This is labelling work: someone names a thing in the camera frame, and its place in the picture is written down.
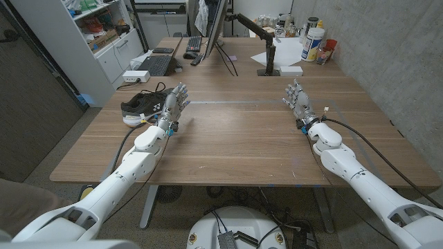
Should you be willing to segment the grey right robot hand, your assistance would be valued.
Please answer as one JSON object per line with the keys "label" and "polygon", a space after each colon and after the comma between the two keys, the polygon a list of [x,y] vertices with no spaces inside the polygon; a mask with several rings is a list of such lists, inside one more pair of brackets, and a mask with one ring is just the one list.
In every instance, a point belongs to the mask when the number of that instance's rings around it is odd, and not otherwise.
{"label": "grey right robot hand", "polygon": [[319,117],[315,114],[309,96],[296,79],[285,89],[286,98],[282,101],[289,106],[296,118],[297,129],[307,133],[315,124],[319,123]]}

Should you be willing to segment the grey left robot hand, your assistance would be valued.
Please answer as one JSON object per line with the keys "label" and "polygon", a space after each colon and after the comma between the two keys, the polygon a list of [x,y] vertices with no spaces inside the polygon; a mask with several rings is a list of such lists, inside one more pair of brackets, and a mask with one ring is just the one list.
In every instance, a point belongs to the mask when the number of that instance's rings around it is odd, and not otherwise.
{"label": "grey left robot hand", "polygon": [[177,125],[181,112],[189,105],[187,86],[180,82],[166,97],[163,110],[156,123],[166,133]]}

